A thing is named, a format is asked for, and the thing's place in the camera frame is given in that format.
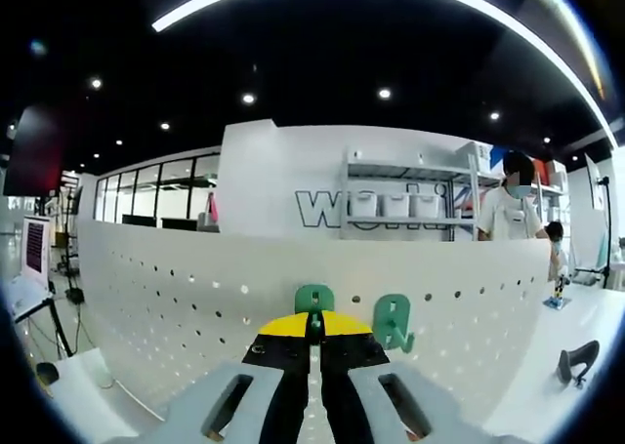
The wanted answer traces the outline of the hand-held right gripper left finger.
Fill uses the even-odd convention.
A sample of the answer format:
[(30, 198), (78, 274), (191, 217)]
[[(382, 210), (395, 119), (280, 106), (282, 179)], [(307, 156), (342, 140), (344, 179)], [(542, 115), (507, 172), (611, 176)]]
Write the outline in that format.
[(188, 387), (143, 443), (295, 443), (309, 401), (306, 313), (272, 320), (239, 363)]

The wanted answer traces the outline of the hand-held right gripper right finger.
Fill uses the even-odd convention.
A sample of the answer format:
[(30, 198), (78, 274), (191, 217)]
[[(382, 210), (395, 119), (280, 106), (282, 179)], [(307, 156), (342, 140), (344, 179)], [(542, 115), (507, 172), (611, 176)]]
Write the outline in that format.
[(336, 443), (491, 443), (458, 403), (404, 362), (391, 361), (371, 329), (324, 311), (321, 399)]

